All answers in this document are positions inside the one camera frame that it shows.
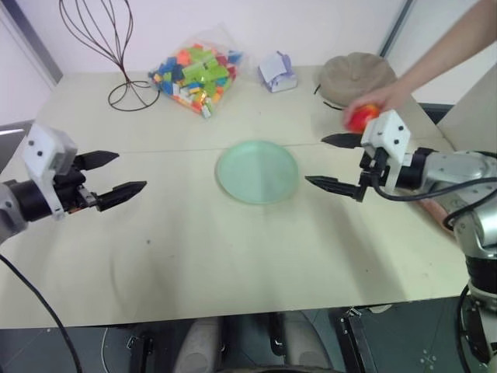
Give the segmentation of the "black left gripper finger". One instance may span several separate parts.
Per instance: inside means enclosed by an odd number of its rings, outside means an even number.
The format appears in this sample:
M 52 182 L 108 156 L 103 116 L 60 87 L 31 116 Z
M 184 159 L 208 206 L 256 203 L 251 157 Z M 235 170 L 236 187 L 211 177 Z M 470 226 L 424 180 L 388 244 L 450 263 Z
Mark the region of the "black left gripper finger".
M 118 153 L 103 150 L 87 152 L 75 157 L 75 167 L 78 170 L 97 169 L 109 162 L 112 162 L 119 156 L 120 155 Z
M 125 203 L 140 193 L 147 184 L 146 181 L 133 181 L 115 186 L 111 191 L 96 196 L 96 208 L 98 211 L 103 212 Z

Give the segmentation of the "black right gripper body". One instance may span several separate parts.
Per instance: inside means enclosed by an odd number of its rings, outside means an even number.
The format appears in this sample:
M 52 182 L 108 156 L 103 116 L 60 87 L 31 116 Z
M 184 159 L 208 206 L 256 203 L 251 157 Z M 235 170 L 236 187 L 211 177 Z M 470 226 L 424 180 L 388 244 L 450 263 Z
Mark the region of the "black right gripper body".
M 359 185 L 363 187 L 373 186 L 372 180 L 376 179 L 380 187 L 384 187 L 389 173 L 389 155 L 383 148 L 377 148 L 373 155 L 363 152 L 360 160 L 362 172 L 359 178 Z

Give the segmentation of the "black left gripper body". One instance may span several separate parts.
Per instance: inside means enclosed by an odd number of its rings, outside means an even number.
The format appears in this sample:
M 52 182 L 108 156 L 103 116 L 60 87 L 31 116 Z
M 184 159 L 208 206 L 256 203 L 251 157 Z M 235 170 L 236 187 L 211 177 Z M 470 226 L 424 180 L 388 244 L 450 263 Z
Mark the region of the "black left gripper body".
M 77 155 L 66 174 L 54 177 L 54 189 L 66 213 L 96 206 L 96 195 L 85 188 L 86 178 L 82 173 L 93 168 L 92 155 Z

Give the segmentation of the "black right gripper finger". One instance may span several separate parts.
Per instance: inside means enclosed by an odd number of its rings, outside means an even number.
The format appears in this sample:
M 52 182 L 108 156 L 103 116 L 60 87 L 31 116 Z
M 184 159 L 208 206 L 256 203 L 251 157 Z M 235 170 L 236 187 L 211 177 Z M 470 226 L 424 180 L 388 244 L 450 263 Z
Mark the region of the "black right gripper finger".
M 333 194 L 350 197 L 357 202 L 362 202 L 366 192 L 365 186 L 356 186 L 350 183 L 342 183 L 336 178 L 329 176 L 305 176 L 305 179 L 314 186 Z
M 321 139 L 321 142 L 338 148 L 360 148 L 362 134 L 356 133 L 337 133 Z

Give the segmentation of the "person's bare hand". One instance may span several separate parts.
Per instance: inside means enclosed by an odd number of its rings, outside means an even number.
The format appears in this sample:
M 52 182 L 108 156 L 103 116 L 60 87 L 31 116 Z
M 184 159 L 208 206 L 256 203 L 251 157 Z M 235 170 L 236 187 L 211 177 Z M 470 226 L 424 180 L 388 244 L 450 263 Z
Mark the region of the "person's bare hand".
M 345 123 L 349 121 L 352 115 L 362 106 L 374 105 L 380 112 L 400 108 L 412 91 L 408 86 L 400 82 L 393 83 L 380 89 L 375 89 L 355 100 L 353 100 L 343 111 L 342 119 Z

